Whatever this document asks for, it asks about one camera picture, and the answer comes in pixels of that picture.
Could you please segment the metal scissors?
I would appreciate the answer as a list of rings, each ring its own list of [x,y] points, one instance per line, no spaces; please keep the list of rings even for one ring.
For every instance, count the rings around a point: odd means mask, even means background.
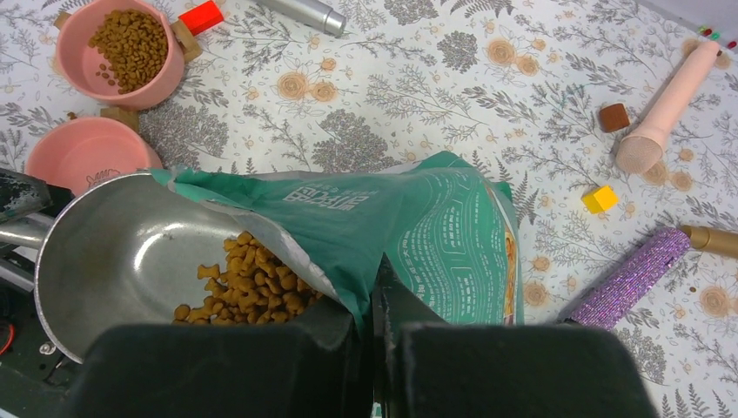
[[[153,174],[127,174],[92,187],[55,217],[2,224],[1,241],[37,250],[20,279],[41,326],[69,359],[83,363],[117,327],[174,324],[181,305],[206,296],[198,266],[225,264],[223,242],[251,233],[323,298],[335,291],[284,227],[253,211],[189,194]]]

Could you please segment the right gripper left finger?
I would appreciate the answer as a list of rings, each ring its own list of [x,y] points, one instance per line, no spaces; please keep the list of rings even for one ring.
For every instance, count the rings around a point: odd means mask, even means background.
[[[277,325],[139,325],[105,332],[66,417],[366,417],[352,316],[329,298]]]

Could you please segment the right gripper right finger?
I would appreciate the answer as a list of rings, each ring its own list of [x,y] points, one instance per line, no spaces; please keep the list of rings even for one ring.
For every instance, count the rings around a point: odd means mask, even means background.
[[[372,292],[375,398],[384,417],[654,417],[634,360],[573,323],[457,326],[382,260]]]

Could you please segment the green silver pet food bag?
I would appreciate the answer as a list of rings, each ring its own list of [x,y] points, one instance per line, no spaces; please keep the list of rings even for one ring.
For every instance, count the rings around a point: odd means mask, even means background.
[[[518,220],[505,182],[451,152],[377,173],[239,176],[175,168],[151,176],[235,220],[246,271],[294,273],[358,326],[383,263],[452,324],[523,321]]]

